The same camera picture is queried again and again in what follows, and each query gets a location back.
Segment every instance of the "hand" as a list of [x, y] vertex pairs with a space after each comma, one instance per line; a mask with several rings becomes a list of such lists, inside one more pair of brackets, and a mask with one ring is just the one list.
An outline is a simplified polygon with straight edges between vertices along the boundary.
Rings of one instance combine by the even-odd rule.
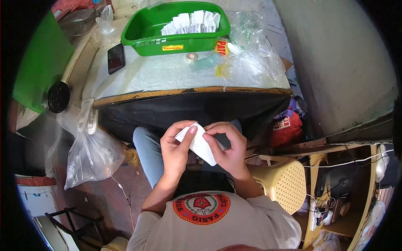
[[[217, 122], [204, 127], [203, 138], [211, 148], [213, 157], [223, 169], [228, 171], [234, 178], [248, 176], [249, 172], [244, 164], [246, 156], [247, 139], [229, 122]], [[230, 149], [222, 151], [213, 137], [217, 133], [225, 133], [230, 141]]]
[[169, 179], [179, 180], [186, 169], [188, 152], [197, 127], [192, 126], [180, 143], [174, 137], [183, 128], [189, 127], [195, 121], [183, 120], [172, 124], [160, 139], [162, 158], [164, 164], [164, 175]]

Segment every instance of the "red bag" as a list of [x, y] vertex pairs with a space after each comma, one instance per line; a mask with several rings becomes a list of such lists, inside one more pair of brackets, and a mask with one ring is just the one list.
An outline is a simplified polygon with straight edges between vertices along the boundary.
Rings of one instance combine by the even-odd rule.
[[304, 136], [302, 125], [299, 115], [294, 111], [292, 116], [277, 121], [272, 128], [271, 148], [302, 142]]

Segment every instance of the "tape roll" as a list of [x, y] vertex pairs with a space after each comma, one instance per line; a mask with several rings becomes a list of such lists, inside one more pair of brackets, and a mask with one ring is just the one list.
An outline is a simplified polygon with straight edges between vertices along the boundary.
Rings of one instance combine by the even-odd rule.
[[195, 61], [195, 60], [197, 60], [198, 59], [198, 55], [197, 55], [197, 53], [187, 53], [186, 54], [186, 61], [187, 62], [193, 62], [193, 61]]

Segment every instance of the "yellow label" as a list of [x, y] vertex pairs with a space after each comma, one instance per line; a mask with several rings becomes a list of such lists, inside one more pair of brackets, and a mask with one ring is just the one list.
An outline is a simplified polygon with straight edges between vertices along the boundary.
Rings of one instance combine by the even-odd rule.
[[[226, 39], [221, 38], [218, 40], [215, 45], [215, 53], [220, 53], [222, 56], [229, 54], [228, 41]], [[230, 78], [229, 67], [230, 65], [225, 63], [217, 65], [215, 68], [215, 76]]]
[[215, 45], [215, 53], [220, 53], [222, 55], [227, 55], [229, 54], [228, 50], [228, 43], [225, 40], [218, 40], [218, 42]]
[[184, 45], [165, 45], [162, 46], [163, 51], [177, 51], [177, 50], [183, 50]]

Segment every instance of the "fingers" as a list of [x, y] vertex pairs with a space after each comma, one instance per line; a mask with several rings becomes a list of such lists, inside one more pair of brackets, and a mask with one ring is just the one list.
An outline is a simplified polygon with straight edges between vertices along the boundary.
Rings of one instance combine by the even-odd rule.
[[204, 127], [204, 130], [207, 131], [207, 130], [211, 129], [212, 127], [214, 127], [216, 125], [220, 125], [220, 124], [230, 124], [230, 123], [229, 122], [215, 122], [215, 123], [212, 123], [212, 124]]
[[225, 133], [229, 139], [231, 147], [233, 149], [245, 147], [247, 139], [237, 130], [237, 128], [230, 124], [217, 124], [206, 131], [209, 135], [215, 135], [217, 133]]
[[184, 135], [183, 140], [181, 141], [180, 145], [177, 147], [180, 151], [188, 151], [190, 148], [190, 144], [193, 141], [193, 138], [198, 130], [197, 126], [192, 126], [188, 131], [186, 132], [186, 135]]
[[183, 121], [178, 121], [176, 123], [173, 123], [165, 132], [163, 135], [164, 138], [166, 137], [174, 137], [178, 132], [180, 132], [183, 128], [189, 127], [192, 124], [194, 124], [196, 121], [195, 120], [183, 120]]
[[218, 145], [218, 142], [216, 142], [216, 139], [213, 136], [209, 135], [208, 133], [204, 133], [202, 137], [205, 139], [205, 141], [211, 148], [212, 155], [215, 161], [220, 162], [220, 160], [223, 160], [225, 154], [222, 152], [221, 148]]

